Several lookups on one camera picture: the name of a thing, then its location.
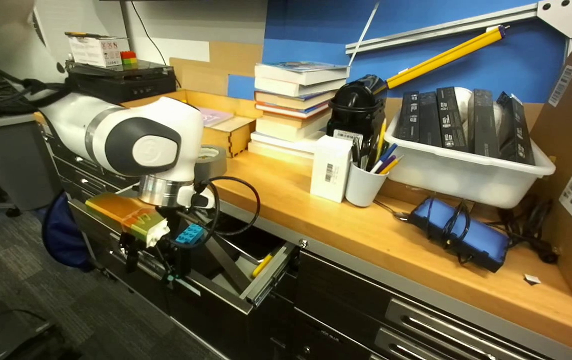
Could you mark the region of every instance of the white wall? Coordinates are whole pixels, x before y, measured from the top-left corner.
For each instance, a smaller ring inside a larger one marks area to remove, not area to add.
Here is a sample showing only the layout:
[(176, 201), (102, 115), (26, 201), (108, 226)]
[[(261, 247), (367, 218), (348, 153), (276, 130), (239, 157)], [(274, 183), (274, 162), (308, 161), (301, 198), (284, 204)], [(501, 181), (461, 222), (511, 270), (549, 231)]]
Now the white wall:
[[(140, 59), (162, 62), (127, 1), (126, 26)], [(148, 34), (169, 58), (210, 61), (209, 41), (262, 44), (268, 0), (135, 2)]]
[[(118, 1), (37, 0), (35, 12), (48, 50), (62, 64), (70, 53), (64, 32), (126, 36)], [(125, 40), (119, 46), (128, 50)]]

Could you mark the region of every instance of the blue lego brick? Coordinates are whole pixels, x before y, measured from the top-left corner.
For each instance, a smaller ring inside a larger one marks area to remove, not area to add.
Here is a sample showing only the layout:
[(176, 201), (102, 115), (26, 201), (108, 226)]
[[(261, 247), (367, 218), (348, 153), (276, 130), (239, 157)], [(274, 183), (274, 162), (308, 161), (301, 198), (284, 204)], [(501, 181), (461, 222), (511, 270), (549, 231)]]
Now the blue lego brick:
[(192, 245), (197, 242), (204, 234), (203, 227), (196, 223), (190, 224), (181, 234), (174, 240), (181, 244)]

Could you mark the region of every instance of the gray trash can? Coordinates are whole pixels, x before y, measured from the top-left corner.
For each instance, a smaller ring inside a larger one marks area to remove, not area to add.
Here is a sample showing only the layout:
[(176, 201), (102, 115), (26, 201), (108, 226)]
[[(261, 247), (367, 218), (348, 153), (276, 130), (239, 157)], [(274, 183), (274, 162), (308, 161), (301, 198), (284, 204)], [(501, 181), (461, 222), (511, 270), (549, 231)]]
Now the gray trash can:
[(32, 114), (0, 116), (0, 187), (20, 210), (45, 207), (61, 192)]

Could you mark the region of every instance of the yellow pole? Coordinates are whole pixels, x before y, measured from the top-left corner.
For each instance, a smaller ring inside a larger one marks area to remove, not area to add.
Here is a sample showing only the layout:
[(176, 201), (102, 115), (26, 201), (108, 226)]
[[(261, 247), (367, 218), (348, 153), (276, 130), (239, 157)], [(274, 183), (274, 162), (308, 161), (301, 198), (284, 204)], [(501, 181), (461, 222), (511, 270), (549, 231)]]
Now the yellow pole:
[(455, 61), (474, 51), (480, 50), (480, 48), (483, 48), (484, 46), (488, 46), (492, 43), (495, 43), (496, 41), (500, 41), (505, 36), (505, 29), (507, 28), (507, 26), (503, 27), (502, 25), (499, 25), (496, 28), (489, 30), (488, 32), (484, 32), (483, 34), (472, 38), (469, 41), (466, 41), (465, 43), (455, 46), (448, 51), (442, 52), (436, 57), (428, 59), (423, 63), (418, 64), (417, 66), (398, 73), (397, 75), (387, 80), (388, 88), (392, 89), (397, 87), (418, 76), (424, 75), (429, 71), (433, 71), (440, 66)]

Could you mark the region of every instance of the wooden countertop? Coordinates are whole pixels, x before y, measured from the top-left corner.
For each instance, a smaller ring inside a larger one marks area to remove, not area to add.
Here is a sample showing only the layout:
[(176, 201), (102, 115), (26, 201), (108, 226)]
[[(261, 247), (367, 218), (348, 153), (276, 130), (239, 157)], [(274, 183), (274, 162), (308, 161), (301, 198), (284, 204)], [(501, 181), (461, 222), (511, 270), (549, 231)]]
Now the wooden countertop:
[[(521, 246), (508, 252), (496, 274), (460, 266), (419, 229), (379, 206), (358, 208), (312, 196), (310, 173), (307, 166), (244, 152), (228, 159), (226, 175), (256, 187), (265, 219), (572, 347), (572, 294), (556, 266)], [(231, 181), (216, 185), (222, 200), (254, 211), (254, 195), (246, 187)], [(384, 196), (379, 200), (396, 210), (414, 208)], [(531, 287), (524, 273), (542, 283)]]

